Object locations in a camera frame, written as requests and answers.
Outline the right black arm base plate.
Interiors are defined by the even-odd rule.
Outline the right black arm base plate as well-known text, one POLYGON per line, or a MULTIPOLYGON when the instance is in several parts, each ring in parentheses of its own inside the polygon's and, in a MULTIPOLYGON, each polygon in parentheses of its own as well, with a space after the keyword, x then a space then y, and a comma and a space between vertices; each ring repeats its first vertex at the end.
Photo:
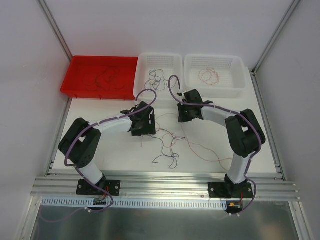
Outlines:
POLYGON ((252 199, 254 194, 249 182, 229 184, 226 182, 209 182, 208 194, 210 198, 223 199, 252 199))

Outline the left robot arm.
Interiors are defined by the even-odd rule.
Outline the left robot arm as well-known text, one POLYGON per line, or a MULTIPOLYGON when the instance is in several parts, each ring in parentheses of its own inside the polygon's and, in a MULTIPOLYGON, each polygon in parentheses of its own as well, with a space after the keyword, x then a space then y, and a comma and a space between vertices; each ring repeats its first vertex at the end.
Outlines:
POLYGON ((105 189, 106 177, 94 163, 102 134, 109 136, 130 132, 133 137, 156 133, 155 110, 142 101, 130 110, 123 110, 118 116, 90 123, 77 118, 58 145, 65 160, 70 160, 80 175, 88 181, 87 188, 95 195, 105 189))

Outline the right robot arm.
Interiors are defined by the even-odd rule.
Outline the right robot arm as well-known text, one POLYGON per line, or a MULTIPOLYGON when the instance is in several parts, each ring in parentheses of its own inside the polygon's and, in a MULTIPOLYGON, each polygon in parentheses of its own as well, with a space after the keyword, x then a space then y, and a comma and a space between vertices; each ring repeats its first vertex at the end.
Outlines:
POLYGON ((178 121, 187 123, 194 119, 214 122, 226 128, 233 158, 224 182, 215 182, 213 193, 220 198, 234 198, 244 193, 247 174, 255 155, 266 142, 265 134, 251 109, 237 112, 203 101, 196 90, 177 93, 178 121))

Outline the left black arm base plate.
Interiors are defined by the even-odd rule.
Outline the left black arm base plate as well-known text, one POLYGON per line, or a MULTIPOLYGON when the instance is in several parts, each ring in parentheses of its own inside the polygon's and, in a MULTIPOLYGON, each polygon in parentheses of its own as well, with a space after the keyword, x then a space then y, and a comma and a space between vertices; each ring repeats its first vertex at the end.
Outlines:
MULTIPOLYGON (((121 181, 120 180, 104 180, 98 186, 100 189, 105 190, 111 196, 119 196, 121 189, 121 181)), ((98 190, 96 187, 91 186, 84 179, 80 179, 77 183, 76 195, 80 196, 97 196, 103 195, 104 193, 98 190)))

